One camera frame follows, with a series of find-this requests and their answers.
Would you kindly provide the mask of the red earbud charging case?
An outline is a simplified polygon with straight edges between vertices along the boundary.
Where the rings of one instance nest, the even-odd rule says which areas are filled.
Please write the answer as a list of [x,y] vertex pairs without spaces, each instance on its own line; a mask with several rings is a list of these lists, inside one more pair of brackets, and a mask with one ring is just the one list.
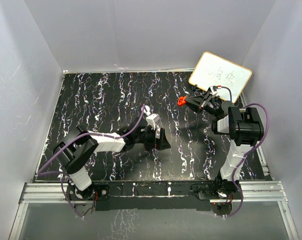
[[177,102],[177,105],[179,106],[179,107],[181,107],[181,106],[183,106],[183,105],[185,105],[187,102],[186,102],[186,96],[181,96],[181,97],[179,97],[179,99],[178,99],[178,102]]

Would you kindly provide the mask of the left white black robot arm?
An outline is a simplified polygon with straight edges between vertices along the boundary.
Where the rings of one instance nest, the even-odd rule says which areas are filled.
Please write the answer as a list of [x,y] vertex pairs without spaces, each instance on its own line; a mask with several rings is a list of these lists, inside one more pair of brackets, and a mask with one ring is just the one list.
[[131,150],[135,144],[143,144],[146,151],[162,151],[171,148],[164,128],[153,128],[147,123],[138,127],[134,124],[120,128],[117,132],[94,135],[77,126],[53,148],[56,159],[64,167],[66,174],[75,184],[77,194],[84,200],[94,194],[92,180],[85,169],[85,164],[94,153],[121,153]]

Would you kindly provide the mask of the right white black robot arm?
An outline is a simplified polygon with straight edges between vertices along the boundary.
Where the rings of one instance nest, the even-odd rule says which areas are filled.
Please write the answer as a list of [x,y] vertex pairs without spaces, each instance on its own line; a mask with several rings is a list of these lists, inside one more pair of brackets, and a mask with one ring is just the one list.
[[209,113],[214,117],[212,132],[230,137],[230,149],[218,175],[222,181],[213,187],[217,197],[226,198],[232,191],[228,182],[239,180],[246,156],[264,137],[265,130],[258,110],[255,107],[239,108],[210,91],[198,96],[182,96],[178,105],[186,105],[197,114],[203,111]]

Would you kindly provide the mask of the small whiteboard yellow frame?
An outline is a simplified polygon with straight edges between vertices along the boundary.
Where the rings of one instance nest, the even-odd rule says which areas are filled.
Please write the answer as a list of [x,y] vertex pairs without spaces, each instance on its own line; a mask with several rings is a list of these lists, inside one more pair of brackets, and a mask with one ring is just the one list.
[[189,78],[189,84],[207,91],[212,86],[223,100],[235,103],[251,78],[253,72],[208,51],[204,52]]

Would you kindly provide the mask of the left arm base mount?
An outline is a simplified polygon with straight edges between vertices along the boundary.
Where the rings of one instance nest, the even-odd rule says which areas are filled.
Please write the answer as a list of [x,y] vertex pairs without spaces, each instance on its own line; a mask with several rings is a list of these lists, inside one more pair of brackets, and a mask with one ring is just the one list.
[[92,184],[87,189],[80,191],[74,185],[69,185],[66,194],[74,201],[107,201],[110,197],[108,185]]

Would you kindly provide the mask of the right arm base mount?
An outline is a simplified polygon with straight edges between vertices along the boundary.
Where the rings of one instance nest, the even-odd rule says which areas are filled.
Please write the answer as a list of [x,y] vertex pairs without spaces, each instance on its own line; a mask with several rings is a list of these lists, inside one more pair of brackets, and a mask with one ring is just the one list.
[[234,185],[230,187],[216,187],[214,184],[208,183],[193,184],[191,185],[190,190],[199,200],[229,200],[230,196],[238,191]]

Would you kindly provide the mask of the aluminium front rail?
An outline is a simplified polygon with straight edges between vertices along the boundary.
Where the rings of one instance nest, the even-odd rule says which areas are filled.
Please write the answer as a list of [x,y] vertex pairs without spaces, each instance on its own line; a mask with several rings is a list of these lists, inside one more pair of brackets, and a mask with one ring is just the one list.
[[[288,198],[280,181],[242,181],[240,182],[243,202],[288,202]],[[111,197],[116,200],[126,201],[172,201],[172,200],[189,200],[193,196],[188,193],[178,193],[177,187],[169,185],[164,187],[166,193],[164,195],[146,195],[138,196],[137,193],[120,196],[121,190],[115,188],[118,192]],[[66,204],[68,201],[62,191],[66,190],[66,186],[56,183],[28,183],[23,188],[20,196],[20,204]]]

